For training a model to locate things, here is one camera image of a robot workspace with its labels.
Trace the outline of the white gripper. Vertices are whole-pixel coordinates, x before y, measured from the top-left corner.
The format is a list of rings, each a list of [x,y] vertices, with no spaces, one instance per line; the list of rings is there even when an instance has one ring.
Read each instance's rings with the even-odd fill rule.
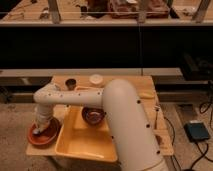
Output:
[[[39,135],[44,132],[50,125],[51,117],[37,115],[35,118],[35,128],[33,129],[34,135]]]

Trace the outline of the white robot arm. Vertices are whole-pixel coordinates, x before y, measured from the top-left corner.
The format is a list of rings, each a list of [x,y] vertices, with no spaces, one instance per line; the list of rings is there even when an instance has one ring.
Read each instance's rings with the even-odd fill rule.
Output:
[[[62,91],[49,83],[34,93],[37,127],[52,116],[53,106],[67,104],[99,108],[109,125],[122,171],[169,171],[136,88],[113,79],[103,88]]]

